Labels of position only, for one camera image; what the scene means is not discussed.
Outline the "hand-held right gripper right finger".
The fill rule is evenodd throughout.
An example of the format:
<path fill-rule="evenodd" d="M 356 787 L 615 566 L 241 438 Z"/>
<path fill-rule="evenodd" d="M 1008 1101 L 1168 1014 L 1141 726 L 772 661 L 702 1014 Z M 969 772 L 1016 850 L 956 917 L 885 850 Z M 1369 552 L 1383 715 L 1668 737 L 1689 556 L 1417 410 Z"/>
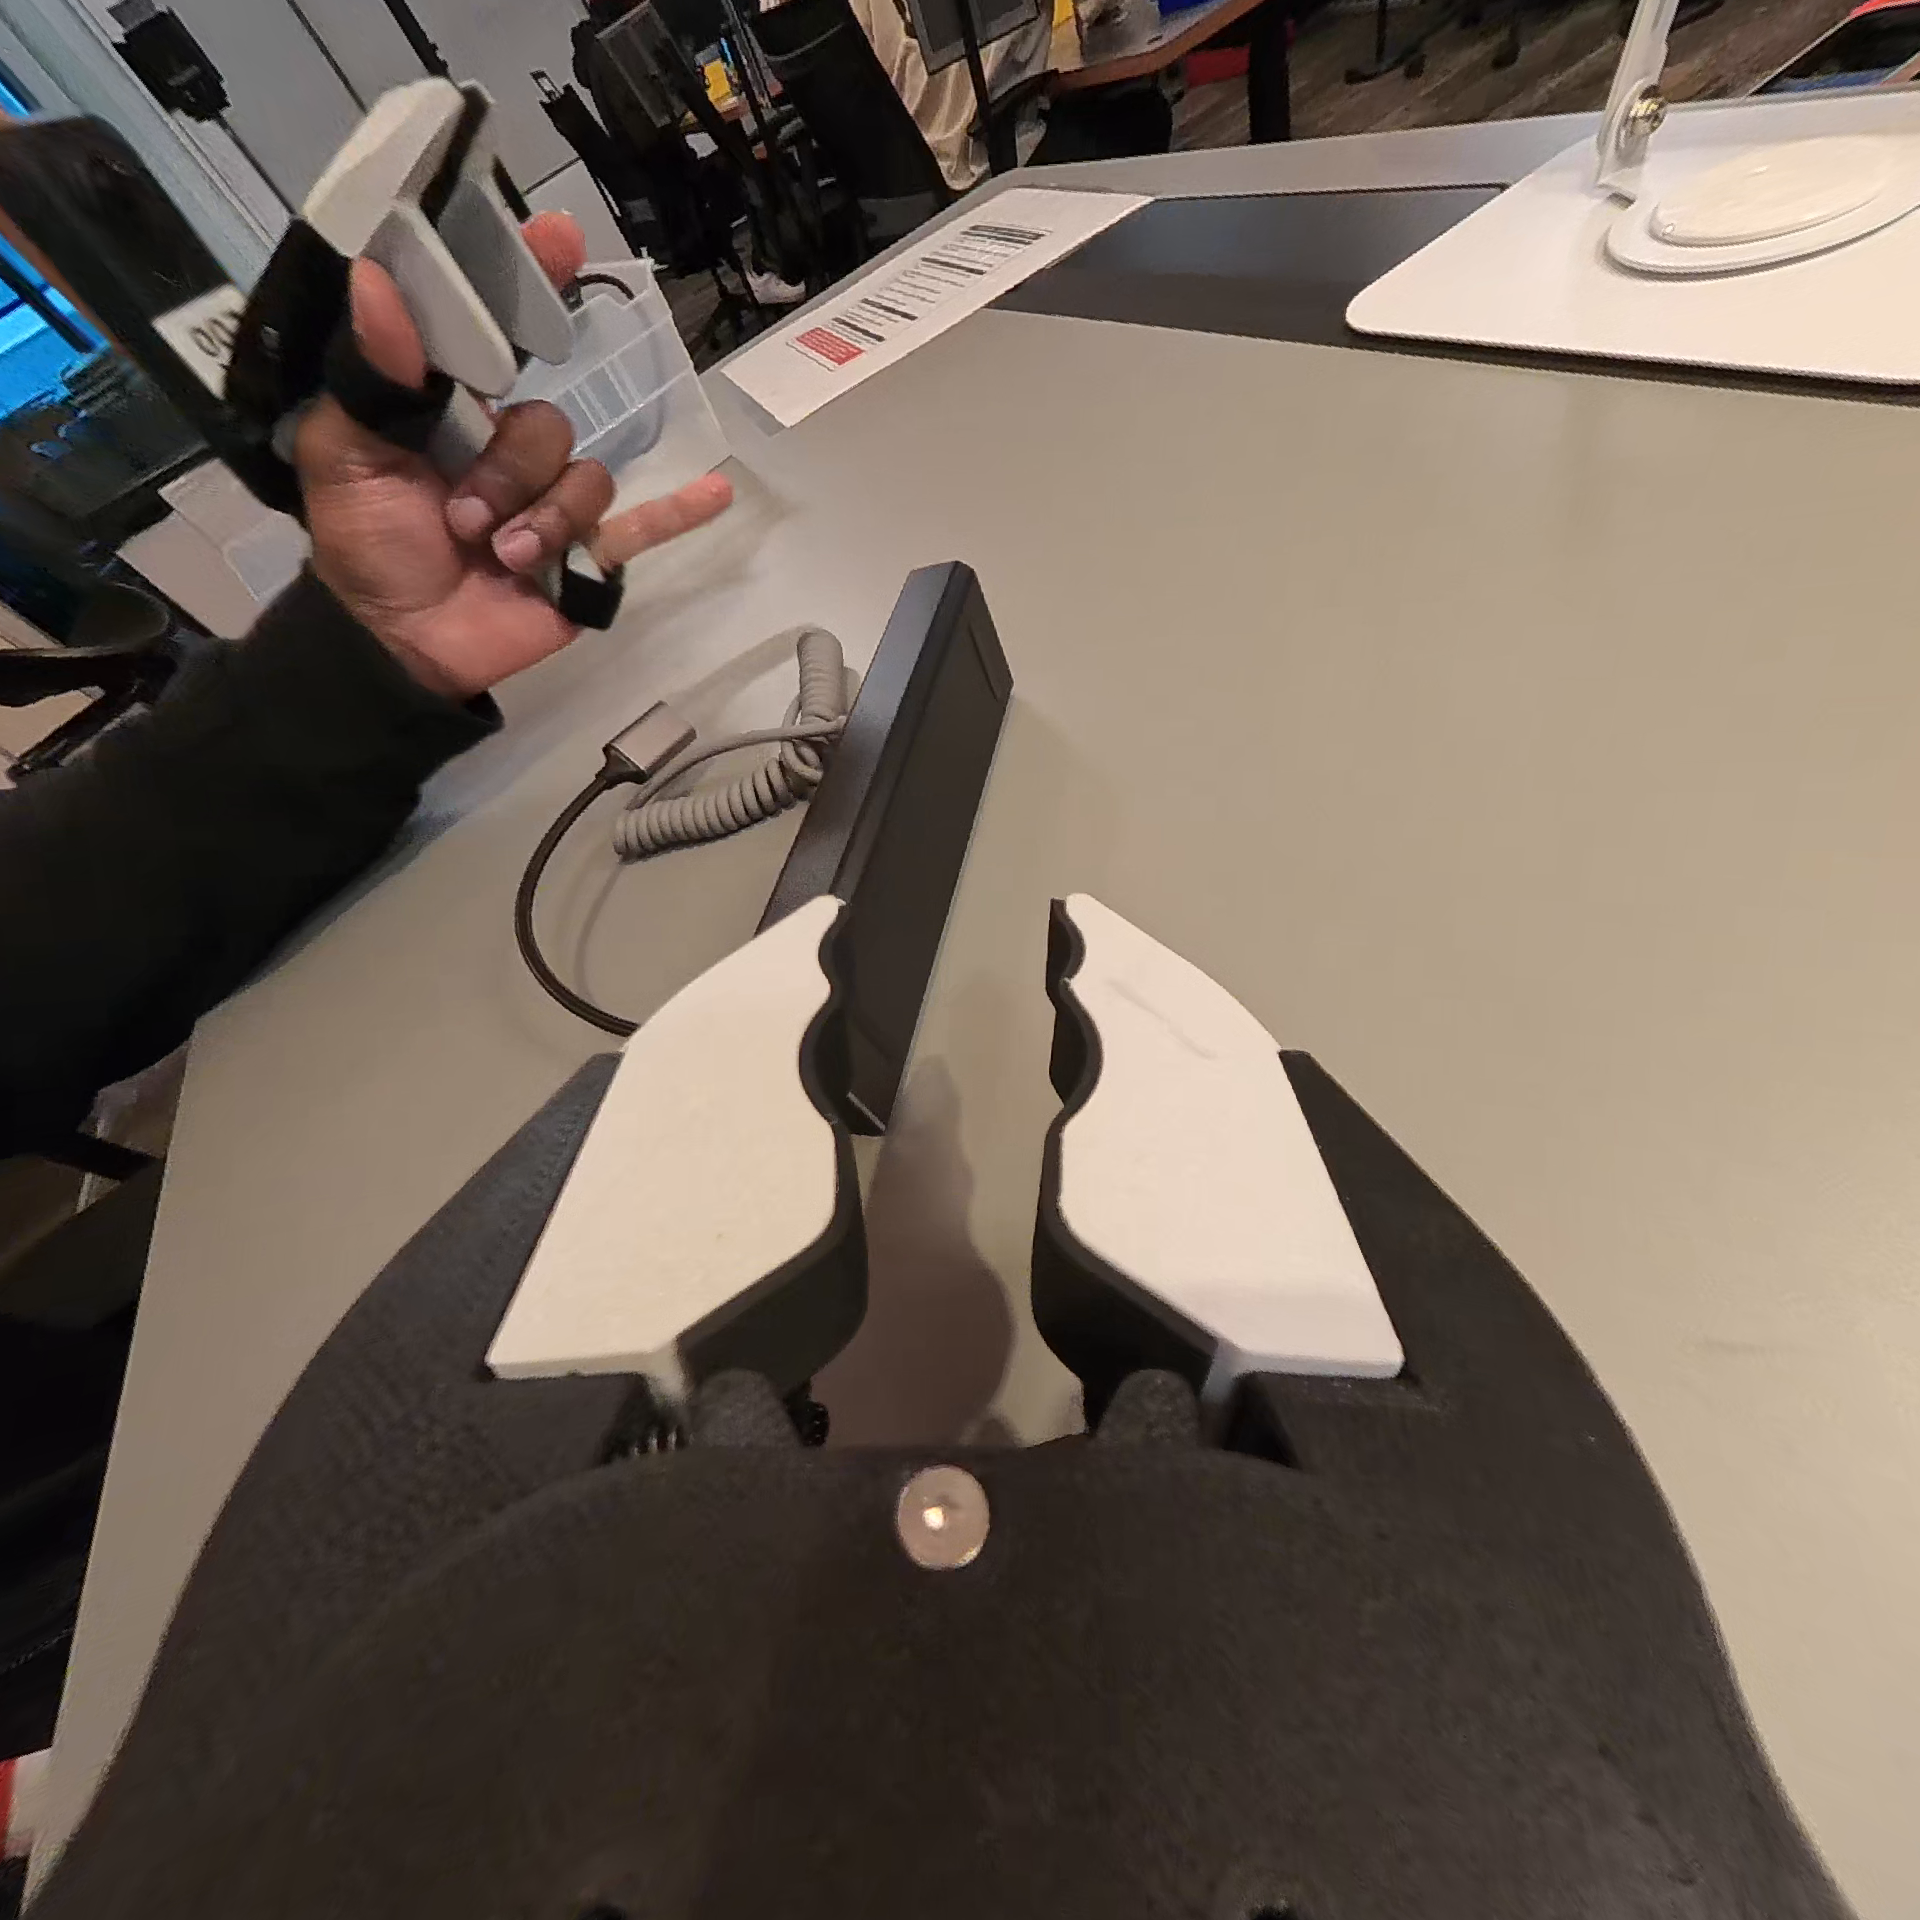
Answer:
<path fill-rule="evenodd" d="M 1031 1313 L 1104 1417 L 1166 1373 L 1397 1378 L 1405 1345 L 1266 1024 L 1091 895 L 1047 911 L 1051 1085 Z"/>

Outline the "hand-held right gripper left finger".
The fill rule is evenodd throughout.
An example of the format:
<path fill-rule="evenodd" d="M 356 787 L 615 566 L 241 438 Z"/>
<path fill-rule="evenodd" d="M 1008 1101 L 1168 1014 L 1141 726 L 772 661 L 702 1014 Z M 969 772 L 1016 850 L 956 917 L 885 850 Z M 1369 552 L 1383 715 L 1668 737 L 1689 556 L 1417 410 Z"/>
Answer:
<path fill-rule="evenodd" d="M 632 1375 L 668 1407 L 722 1373 L 807 1388 L 866 1313 L 833 1105 L 843 907 L 817 895 L 621 1046 L 487 1351 L 494 1378 Z"/>

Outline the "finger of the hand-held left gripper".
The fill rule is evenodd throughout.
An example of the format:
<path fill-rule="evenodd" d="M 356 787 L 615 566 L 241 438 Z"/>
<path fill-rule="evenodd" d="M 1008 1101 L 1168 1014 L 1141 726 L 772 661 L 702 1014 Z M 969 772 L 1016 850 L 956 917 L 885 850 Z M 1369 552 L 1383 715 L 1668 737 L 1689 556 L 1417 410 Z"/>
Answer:
<path fill-rule="evenodd" d="M 574 316 L 495 182 L 459 182 L 437 238 L 515 354 L 550 368 L 569 361 Z"/>
<path fill-rule="evenodd" d="M 392 215 L 415 215 L 424 231 L 437 231 L 487 121 L 483 85 L 391 89 L 320 172 L 300 221 L 341 257 L 371 256 Z"/>

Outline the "person's left hand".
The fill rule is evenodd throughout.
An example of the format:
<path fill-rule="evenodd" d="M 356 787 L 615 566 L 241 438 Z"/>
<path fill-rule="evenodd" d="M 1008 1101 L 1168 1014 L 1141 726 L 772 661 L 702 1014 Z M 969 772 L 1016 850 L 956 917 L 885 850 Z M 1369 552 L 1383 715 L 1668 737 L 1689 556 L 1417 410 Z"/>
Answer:
<path fill-rule="evenodd" d="M 705 475 L 615 514 L 611 475 L 574 457 L 574 428 L 550 402 L 504 408 L 491 425 L 455 485 L 334 397 L 320 397 L 293 438 L 312 574 L 419 683 L 455 703 L 581 634 L 544 593 L 544 574 L 574 549 L 608 574 L 700 531 L 734 501 L 724 475 Z"/>

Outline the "paper sheet with red label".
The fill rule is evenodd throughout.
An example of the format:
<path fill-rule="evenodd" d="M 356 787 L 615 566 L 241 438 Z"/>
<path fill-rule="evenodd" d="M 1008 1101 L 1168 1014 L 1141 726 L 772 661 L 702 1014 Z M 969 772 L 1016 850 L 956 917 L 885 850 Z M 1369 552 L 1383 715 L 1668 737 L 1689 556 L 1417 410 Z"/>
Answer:
<path fill-rule="evenodd" d="M 1143 193 L 1011 186 L 742 348 L 724 376 L 781 428 L 813 418 L 1143 211 Z"/>

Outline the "clear plastic organizer box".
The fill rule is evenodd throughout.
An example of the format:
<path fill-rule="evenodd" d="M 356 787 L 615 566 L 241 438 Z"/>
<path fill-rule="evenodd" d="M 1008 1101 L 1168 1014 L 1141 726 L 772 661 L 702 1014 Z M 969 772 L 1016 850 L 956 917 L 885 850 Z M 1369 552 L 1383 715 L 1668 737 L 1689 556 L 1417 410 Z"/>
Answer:
<path fill-rule="evenodd" d="M 678 492 L 731 457 L 648 256 L 589 263 L 569 325 L 569 361 L 527 357 L 506 399 L 557 408 L 574 457 L 611 475 L 615 507 Z"/>

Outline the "person's left forearm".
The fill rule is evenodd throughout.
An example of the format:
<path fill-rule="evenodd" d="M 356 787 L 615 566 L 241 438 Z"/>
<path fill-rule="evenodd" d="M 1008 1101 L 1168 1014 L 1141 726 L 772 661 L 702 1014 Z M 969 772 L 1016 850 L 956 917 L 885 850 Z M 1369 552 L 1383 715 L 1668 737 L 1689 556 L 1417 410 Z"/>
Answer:
<path fill-rule="evenodd" d="M 302 574 L 86 757 L 8 789 L 2 1158 L 176 1050 L 498 722 Z"/>

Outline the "wooden desk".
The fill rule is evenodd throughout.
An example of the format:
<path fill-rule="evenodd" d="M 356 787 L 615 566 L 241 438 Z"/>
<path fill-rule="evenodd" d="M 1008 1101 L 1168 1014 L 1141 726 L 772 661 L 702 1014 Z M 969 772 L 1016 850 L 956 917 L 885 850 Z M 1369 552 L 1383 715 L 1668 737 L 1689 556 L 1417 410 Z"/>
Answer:
<path fill-rule="evenodd" d="M 1248 48 L 1248 139 L 1292 139 L 1289 54 L 1294 4 L 1196 4 L 1172 18 L 1147 18 L 1143 4 L 1083 27 L 1057 27 L 1045 98 L 1091 94 L 1157 82 L 1229 37 Z"/>

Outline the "black USB hub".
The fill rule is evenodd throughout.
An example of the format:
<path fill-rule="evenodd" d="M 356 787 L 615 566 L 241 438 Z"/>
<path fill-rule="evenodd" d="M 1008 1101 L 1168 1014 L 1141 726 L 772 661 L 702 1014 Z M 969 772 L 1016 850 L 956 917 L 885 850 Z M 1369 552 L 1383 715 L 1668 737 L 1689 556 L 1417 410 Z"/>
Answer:
<path fill-rule="evenodd" d="M 817 895 L 843 907 L 839 1105 L 854 1136 L 894 1121 L 1011 691 L 976 570 L 911 570 L 757 921 L 769 930 Z"/>

